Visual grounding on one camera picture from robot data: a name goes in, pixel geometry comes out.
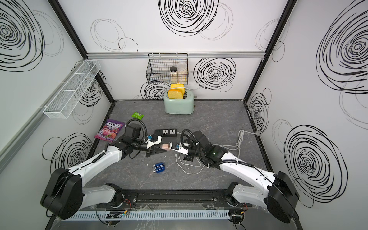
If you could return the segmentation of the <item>black power strip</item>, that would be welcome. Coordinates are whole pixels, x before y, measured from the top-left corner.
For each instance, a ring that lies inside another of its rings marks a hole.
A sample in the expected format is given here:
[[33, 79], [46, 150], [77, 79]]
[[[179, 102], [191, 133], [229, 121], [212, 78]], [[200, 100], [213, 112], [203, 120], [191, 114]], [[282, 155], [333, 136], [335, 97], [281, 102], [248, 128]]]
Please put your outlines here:
[[172, 129], [156, 129], [154, 134], [161, 136], [162, 138], [177, 137], [178, 132], [176, 128]]

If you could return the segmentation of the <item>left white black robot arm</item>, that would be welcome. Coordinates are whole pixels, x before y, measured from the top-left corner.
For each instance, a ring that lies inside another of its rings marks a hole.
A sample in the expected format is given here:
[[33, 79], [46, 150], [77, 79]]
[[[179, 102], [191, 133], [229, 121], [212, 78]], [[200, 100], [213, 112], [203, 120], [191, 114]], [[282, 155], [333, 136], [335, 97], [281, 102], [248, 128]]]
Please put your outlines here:
[[170, 144], [162, 143], [162, 136], [148, 135], [142, 121], [131, 119], [125, 125], [124, 134], [108, 144], [101, 153], [69, 169], [55, 170], [40, 204], [47, 212], [61, 219], [68, 219], [83, 208], [102, 203], [119, 208], [125, 203], [122, 188], [112, 183], [91, 188], [86, 188], [85, 185], [100, 172], [135, 150], [154, 155], [169, 149]]

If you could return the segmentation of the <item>pink USB charger adapter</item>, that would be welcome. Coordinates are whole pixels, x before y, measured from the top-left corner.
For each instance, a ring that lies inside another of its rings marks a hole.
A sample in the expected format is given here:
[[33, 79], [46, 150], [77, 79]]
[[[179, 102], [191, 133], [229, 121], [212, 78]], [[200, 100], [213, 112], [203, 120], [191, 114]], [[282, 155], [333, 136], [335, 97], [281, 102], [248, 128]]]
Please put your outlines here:
[[170, 151], [171, 150], [171, 146], [172, 144], [171, 143], [167, 143], [167, 144], [162, 144], [161, 145], [161, 148], [165, 151]]

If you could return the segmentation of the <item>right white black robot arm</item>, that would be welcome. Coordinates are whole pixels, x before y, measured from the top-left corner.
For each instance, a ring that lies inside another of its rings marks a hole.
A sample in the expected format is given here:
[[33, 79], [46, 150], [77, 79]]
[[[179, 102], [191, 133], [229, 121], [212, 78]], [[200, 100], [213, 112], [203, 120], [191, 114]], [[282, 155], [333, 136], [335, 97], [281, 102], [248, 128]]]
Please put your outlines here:
[[178, 143], [165, 144], [164, 149], [197, 157], [204, 167], [228, 172], [247, 182], [249, 186], [233, 183], [228, 187], [229, 204], [249, 203], [266, 208], [284, 223], [299, 219], [296, 206], [300, 195], [284, 172], [275, 174], [247, 163], [225, 147], [211, 144], [201, 131], [185, 129]]

